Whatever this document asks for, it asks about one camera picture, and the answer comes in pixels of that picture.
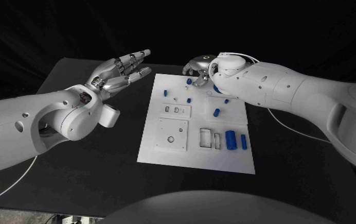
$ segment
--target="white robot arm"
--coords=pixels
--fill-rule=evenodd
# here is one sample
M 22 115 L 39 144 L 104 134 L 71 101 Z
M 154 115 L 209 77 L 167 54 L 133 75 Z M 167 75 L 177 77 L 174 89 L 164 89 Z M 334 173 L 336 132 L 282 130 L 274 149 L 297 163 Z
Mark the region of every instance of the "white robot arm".
M 104 101 L 150 73 L 150 68 L 131 73 L 148 55 L 144 50 L 105 61 L 84 85 L 0 100 L 0 170 L 82 139 L 98 123 L 114 126 L 120 111 Z
M 246 63 L 239 55 L 254 63 Z M 187 71 L 192 74 L 193 70 L 200 73 L 195 86 L 203 85 L 210 78 L 220 93 L 238 97 L 251 105 L 306 118 L 356 165 L 356 83 L 303 75 L 281 65 L 235 53 L 195 58 L 183 74 Z

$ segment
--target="cable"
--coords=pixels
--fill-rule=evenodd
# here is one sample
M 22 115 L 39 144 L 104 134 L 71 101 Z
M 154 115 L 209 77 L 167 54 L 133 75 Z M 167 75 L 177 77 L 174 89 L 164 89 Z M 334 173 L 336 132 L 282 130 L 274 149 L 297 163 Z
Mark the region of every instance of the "cable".
M 13 185 L 3 191 L 3 193 L 0 194 L 0 196 L 1 196 L 1 195 L 7 192 L 7 190 L 19 183 L 19 181 L 20 181 L 22 178 L 24 177 L 26 173 L 27 173 L 29 170 L 32 169 L 32 166 L 33 166 L 33 163 L 35 163 L 36 159 L 37 159 L 37 156 L 35 157 L 33 162 L 32 162 L 32 164 L 30 164 L 30 166 L 29 166 L 29 168 L 27 168 L 24 174 L 20 176 L 20 178 L 19 178 L 17 181 L 13 183 Z
M 324 140 L 324 139 L 320 139 L 320 138 L 317 138 L 317 137 L 313 137 L 313 136 L 310 136 L 310 135 L 306 135 L 306 134 L 303 134 L 301 132 L 295 131 L 293 128 L 290 128 L 287 125 L 284 125 L 284 124 L 281 123 L 281 121 L 277 119 L 277 117 L 275 117 L 274 115 L 272 115 L 272 117 L 274 117 L 274 119 L 277 120 L 277 122 L 278 122 L 287 129 L 293 130 L 293 131 L 297 132 L 298 134 L 301 134 L 301 135 L 304 135 L 304 136 L 307 136 L 307 137 L 310 137 L 310 138 L 313 138 L 313 139 L 316 139 L 316 140 L 320 140 L 320 141 L 327 142 L 327 143 L 331 144 L 330 141 L 327 141 L 327 140 Z
M 245 56 L 245 57 L 248 57 L 254 61 L 254 63 L 255 63 L 255 61 L 259 62 L 252 56 L 249 56 L 246 54 L 242 54 L 242 53 L 226 53 L 226 54 L 233 54 L 233 55 Z
M 53 216 L 46 220 L 45 224 L 48 224 L 49 220 L 50 220 L 55 216 L 56 216 L 56 215 L 53 215 Z

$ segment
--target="white plastic board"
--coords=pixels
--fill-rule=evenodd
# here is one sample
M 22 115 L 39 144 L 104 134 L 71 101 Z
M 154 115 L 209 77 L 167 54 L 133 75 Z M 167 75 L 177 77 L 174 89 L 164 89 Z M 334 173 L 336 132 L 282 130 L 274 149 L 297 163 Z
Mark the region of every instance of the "white plastic board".
M 192 81 L 196 80 L 196 77 L 192 76 L 156 74 L 137 162 L 255 174 L 245 103 L 233 96 L 216 93 L 212 81 L 203 87 L 195 87 L 186 84 L 187 78 Z M 183 117 L 182 115 L 164 116 L 161 104 L 190 106 L 190 117 Z M 216 117 L 218 119 L 213 117 L 215 108 L 223 110 Z M 167 135 L 170 134 L 167 130 L 170 128 L 164 128 L 159 124 L 163 119 L 176 120 L 171 122 L 177 123 L 169 125 L 169 127 L 173 127 L 174 132 L 179 132 L 176 129 L 179 127 L 177 124 L 187 121 L 186 148 L 180 151 L 171 149 L 176 139 L 173 142 L 167 140 Z M 200 129 L 210 130 L 210 148 L 202 148 L 199 145 Z M 235 131 L 236 150 L 226 149 L 225 132 L 228 130 Z M 220 149 L 215 147 L 215 134 L 219 134 Z M 241 146 L 242 134 L 246 136 L 246 150 L 242 150 Z M 176 147 L 179 148 L 179 145 L 184 143 L 184 139 L 177 141 Z

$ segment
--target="table surface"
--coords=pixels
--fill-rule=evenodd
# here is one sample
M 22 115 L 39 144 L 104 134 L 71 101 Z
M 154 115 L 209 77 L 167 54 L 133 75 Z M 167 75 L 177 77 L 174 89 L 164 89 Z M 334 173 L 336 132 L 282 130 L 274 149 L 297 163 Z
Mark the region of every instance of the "table surface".
M 39 89 L 49 93 L 84 84 L 102 61 L 63 58 Z M 356 175 L 333 146 L 284 128 L 268 110 L 246 104 L 257 175 L 137 162 L 154 74 L 182 74 L 182 66 L 141 64 L 151 74 L 107 101 L 121 111 L 114 128 L 97 125 L 79 141 L 53 147 L 0 196 L 0 208 L 105 217 L 131 203 L 164 193 L 222 190 L 280 200 L 337 223 L 356 219 Z M 308 121 L 274 111 L 282 123 L 324 137 Z M 0 192 L 32 159 L 0 171 Z

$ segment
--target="round hole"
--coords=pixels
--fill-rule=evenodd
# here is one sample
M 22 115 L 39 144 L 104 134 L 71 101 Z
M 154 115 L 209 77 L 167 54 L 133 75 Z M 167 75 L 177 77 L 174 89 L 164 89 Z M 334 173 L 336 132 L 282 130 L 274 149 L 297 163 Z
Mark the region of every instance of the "round hole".
M 14 123 L 14 127 L 16 127 L 16 129 L 17 129 L 19 132 L 23 132 L 23 123 L 20 121 L 17 121 Z

